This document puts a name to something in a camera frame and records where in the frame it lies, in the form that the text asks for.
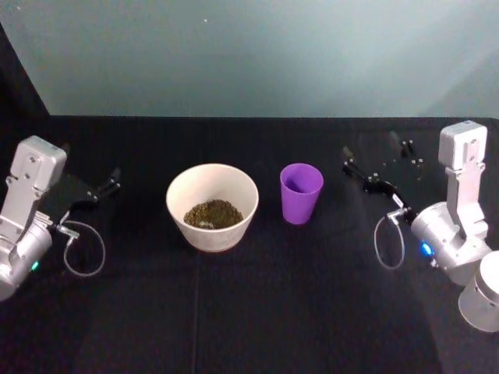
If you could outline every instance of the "plastic cup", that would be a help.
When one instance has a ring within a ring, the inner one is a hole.
[[[324,177],[314,166],[290,164],[281,171],[282,216],[290,224],[306,224],[312,215]]]

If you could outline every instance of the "white cable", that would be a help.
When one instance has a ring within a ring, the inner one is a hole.
[[[401,244],[401,255],[400,255],[400,261],[398,261],[397,265],[395,266],[389,266],[383,260],[381,259],[380,256],[380,251],[377,247],[377,230],[381,225],[381,222],[383,222],[386,219],[386,216],[383,216],[376,225],[376,228],[374,229],[374,249],[376,249],[376,257],[377,260],[380,262],[381,266],[384,267],[387,270],[397,270],[402,264],[404,263],[404,258],[405,258],[405,243],[404,243],[404,235],[402,234],[402,230],[397,224],[394,224],[394,226],[397,228],[398,231],[398,236],[400,237],[400,244]]]
[[[105,246],[104,240],[102,240],[102,237],[99,234],[99,232],[95,228],[93,228],[92,226],[90,226],[89,224],[85,224],[83,222],[79,222],[79,221],[65,221],[64,223],[65,224],[75,224],[76,226],[81,226],[81,227],[84,227],[84,228],[88,228],[90,231],[92,231],[95,234],[95,236],[97,236],[97,239],[101,243],[101,247],[102,247],[102,261],[101,261],[101,265],[99,265],[99,267],[96,270],[92,271],[91,273],[81,273],[79,271],[74,270],[73,267],[71,265],[69,265],[69,262],[68,262],[68,252],[69,252],[70,245],[66,245],[66,247],[64,249],[64,264],[65,264],[65,267],[71,273],[73,273],[74,275],[76,275],[77,277],[88,278],[88,277],[93,277],[93,276],[99,274],[101,272],[102,268],[104,267],[105,262],[106,262],[106,246]]]

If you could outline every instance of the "loose leaf tea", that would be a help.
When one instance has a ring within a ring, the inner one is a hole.
[[[192,208],[184,217],[184,222],[195,228],[217,230],[228,228],[242,221],[242,214],[229,202],[209,200]]]

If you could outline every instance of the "black tablecloth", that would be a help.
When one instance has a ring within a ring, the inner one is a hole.
[[[118,165],[122,191],[78,217],[108,247],[103,273],[65,271],[56,241],[38,271],[0,305],[1,373],[20,372],[499,372],[499,338],[468,326],[461,288],[420,255],[405,229],[407,258],[384,270],[373,228],[393,205],[341,173],[343,146],[376,171],[391,160],[389,130],[414,140],[421,181],[400,181],[409,201],[445,199],[438,133],[456,118],[195,119],[52,118],[4,122],[0,175],[17,143],[36,134],[72,151],[66,170],[91,184]],[[499,240],[497,122],[489,132],[481,201]],[[227,253],[190,248],[165,209],[181,171],[221,162],[256,182],[260,206]],[[281,217],[278,176],[293,162],[317,166],[325,186],[311,222]],[[391,234],[386,233],[390,241]],[[394,258],[398,247],[388,250]],[[98,252],[85,255],[98,261]]]

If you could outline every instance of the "gray wall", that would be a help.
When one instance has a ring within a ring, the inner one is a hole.
[[[499,117],[499,0],[0,0],[51,114]]]

